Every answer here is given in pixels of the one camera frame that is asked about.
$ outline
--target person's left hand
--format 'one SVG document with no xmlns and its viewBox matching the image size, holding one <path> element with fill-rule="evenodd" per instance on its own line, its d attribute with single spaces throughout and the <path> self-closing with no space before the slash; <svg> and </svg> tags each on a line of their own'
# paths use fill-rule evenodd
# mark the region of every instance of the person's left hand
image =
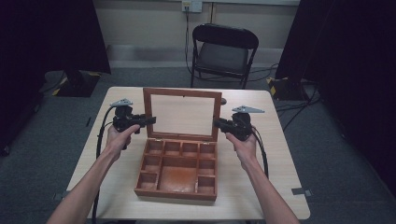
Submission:
<svg viewBox="0 0 396 224">
<path fill-rule="evenodd" d="M 104 151 L 111 153 L 114 156 L 114 161 L 116 161 L 120 157 L 122 148 L 131 143 L 131 134 L 136 132 L 139 128 L 140 126 L 136 124 L 129 127 L 122 133 L 119 133 L 116 128 L 111 125 L 107 131 L 107 142 Z"/>
</svg>

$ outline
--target wooden box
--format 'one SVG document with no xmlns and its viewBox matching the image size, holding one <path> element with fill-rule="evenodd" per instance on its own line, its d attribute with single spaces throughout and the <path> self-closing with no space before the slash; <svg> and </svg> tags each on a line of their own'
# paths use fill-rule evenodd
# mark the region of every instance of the wooden box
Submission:
<svg viewBox="0 0 396 224">
<path fill-rule="evenodd" d="M 215 201 L 221 92 L 144 88 L 145 113 L 157 122 L 134 192 L 138 196 Z"/>
</svg>

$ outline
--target person's right arm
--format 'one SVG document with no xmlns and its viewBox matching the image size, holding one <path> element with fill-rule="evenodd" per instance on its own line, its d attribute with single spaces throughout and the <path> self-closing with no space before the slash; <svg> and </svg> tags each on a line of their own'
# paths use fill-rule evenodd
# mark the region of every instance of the person's right arm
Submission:
<svg viewBox="0 0 396 224">
<path fill-rule="evenodd" d="M 254 135 L 252 134 L 245 142 L 239 141 L 231 133 L 226 133 L 226 137 L 233 143 L 233 149 L 236 151 L 243 169 L 247 172 L 259 199 L 265 221 L 271 224 L 300 223 L 262 170 L 256 158 Z"/>
</svg>

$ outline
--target table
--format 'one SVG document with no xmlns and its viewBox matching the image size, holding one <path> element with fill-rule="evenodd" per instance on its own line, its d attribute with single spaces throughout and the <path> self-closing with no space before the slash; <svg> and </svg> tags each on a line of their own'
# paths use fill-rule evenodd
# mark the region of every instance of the table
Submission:
<svg viewBox="0 0 396 224">
<path fill-rule="evenodd" d="M 282 132 L 276 110 L 268 91 L 207 90 L 221 91 L 227 100 L 220 117 L 231 119 L 232 109 L 240 105 L 265 110 L 250 114 L 252 124 L 262 136 L 267 153 L 269 176 L 278 192 L 299 219 L 307 219 L 310 211 L 303 194 L 293 195 L 291 189 L 301 187 L 290 151 Z M 87 143 L 81 153 L 76 170 L 67 190 L 71 190 L 90 169 L 95 160 L 97 134 L 109 105 L 127 98 L 133 104 L 134 114 L 144 114 L 143 90 L 136 87 L 113 87 L 93 124 Z M 111 121 L 114 112 L 107 120 Z M 232 144 L 219 133 L 218 139 L 218 198 L 215 202 L 137 197 L 134 187 L 147 140 L 146 129 L 132 136 L 132 144 L 122 151 L 120 159 L 108 171 L 101 187 L 97 217 L 104 219 L 150 219 L 150 220 L 253 220 L 264 219 L 248 175 L 233 151 Z"/>
</svg>

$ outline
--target baseboard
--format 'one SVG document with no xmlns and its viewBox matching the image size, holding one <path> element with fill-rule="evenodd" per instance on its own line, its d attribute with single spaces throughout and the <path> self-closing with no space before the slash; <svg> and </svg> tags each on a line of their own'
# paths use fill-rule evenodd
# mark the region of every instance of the baseboard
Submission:
<svg viewBox="0 0 396 224">
<path fill-rule="evenodd" d="M 132 45 L 109 45 L 107 57 L 110 67 L 184 67 L 184 48 L 137 47 Z M 279 63 L 283 49 L 257 49 L 252 67 L 270 67 Z M 187 60 L 191 66 L 192 49 Z"/>
</svg>

